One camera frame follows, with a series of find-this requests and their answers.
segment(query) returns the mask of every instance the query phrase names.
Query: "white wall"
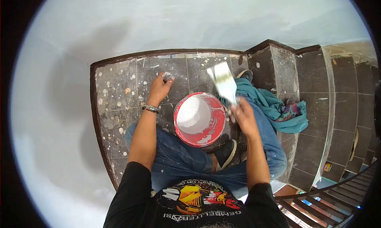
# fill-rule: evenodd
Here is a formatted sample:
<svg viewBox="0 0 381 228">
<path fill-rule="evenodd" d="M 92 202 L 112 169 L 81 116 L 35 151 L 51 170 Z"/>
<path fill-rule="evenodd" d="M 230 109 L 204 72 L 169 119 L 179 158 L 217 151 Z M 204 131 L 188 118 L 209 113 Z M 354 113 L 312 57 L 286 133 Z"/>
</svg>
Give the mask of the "white wall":
<svg viewBox="0 0 381 228">
<path fill-rule="evenodd" d="M 21 173 L 52 227 L 101 227 L 115 194 L 100 157 L 89 64 L 167 48 L 247 50 L 369 40 L 348 0 L 47 0 L 16 65 L 12 133 Z"/>
</svg>

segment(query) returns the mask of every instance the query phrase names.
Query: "leg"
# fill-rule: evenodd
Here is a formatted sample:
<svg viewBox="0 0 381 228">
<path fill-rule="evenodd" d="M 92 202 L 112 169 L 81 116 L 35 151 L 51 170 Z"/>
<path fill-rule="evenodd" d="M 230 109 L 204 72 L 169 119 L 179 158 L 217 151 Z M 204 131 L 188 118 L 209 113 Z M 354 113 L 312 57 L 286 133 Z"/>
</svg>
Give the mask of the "leg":
<svg viewBox="0 0 381 228">
<path fill-rule="evenodd" d="M 267 164 L 270 170 L 271 180 L 274 180 L 281 176 L 286 169 L 286 155 L 280 146 L 276 133 L 267 117 L 259 107 L 250 102 L 250 98 L 246 98 L 246 100 L 253 107 Z M 246 183 L 246 161 L 215 173 L 215 177 L 217 180 L 226 183 L 236 197 L 248 194 Z"/>
<path fill-rule="evenodd" d="M 126 130 L 125 141 L 128 150 L 136 125 L 137 123 L 133 123 Z M 200 148 L 191 147 L 160 128 L 156 129 L 156 138 L 156 157 L 151 176 L 152 188 L 156 191 L 164 188 L 171 180 L 210 173 L 212 158 Z"/>
</svg>

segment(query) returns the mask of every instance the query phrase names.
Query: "man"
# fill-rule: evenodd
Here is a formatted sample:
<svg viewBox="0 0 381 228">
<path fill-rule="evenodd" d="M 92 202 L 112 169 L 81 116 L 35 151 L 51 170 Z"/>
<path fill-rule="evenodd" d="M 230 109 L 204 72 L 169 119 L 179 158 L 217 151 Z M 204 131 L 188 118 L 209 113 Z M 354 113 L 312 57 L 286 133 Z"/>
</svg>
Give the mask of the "man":
<svg viewBox="0 0 381 228">
<path fill-rule="evenodd" d="M 251 82 L 253 73 L 239 77 Z M 158 107 L 173 82 L 160 73 L 147 105 Z M 126 131 L 128 164 L 104 227 L 288 227 L 269 184 L 284 172 L 285 154 L 263 112 L 239 101 L 231 110 L 247 139 L 247 160 L 230 168 L 235 140 L 206 154 L 157 128 L 152 108 L 143 110 Z M 245 204 L 237 200 L 246 194 Z"/>
</svg>

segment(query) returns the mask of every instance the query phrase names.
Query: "paint brush bristles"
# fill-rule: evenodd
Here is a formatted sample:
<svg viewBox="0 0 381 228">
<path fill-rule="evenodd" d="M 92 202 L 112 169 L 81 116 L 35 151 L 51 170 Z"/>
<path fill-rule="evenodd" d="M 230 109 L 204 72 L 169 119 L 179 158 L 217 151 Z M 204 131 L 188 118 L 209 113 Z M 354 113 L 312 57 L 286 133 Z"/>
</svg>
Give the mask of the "paint brush bristles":
<svg viewBox="0 0 381 228">
<path fill-rule="evenodd" d="M 220 97 L 236 105 L 237 85 L 226 61 L 208 68 L 207 73 L 212 78 Z"/>
</svg>

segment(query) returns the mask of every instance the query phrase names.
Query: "hand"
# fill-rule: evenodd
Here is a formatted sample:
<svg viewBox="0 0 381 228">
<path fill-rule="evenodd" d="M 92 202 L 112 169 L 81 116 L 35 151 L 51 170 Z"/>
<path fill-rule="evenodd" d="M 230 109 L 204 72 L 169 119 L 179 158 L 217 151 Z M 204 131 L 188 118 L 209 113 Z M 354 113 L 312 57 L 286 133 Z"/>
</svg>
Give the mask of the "hand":
<svg viewBox="0 0 381 228">
<path fill-rule="evenodd" d="M 171 89 L 174 82 L 174 77 L 169 78 L 167 82 L 164 83 L 163 74 L 164 72 L 159 73 L 159 75 L 152 82 L 147 105 L 158 107 L 159 103 L 163 101 L 169 93 L 169 89 Z"/>
<path fill-rule="evenodd" d="M 259 130 L 255 121 L 253 108 L 244 97 L 239 97 L 239 105 L 231 106 L 233 115 L 246 137 L 259 136 Z"/>
</svg>

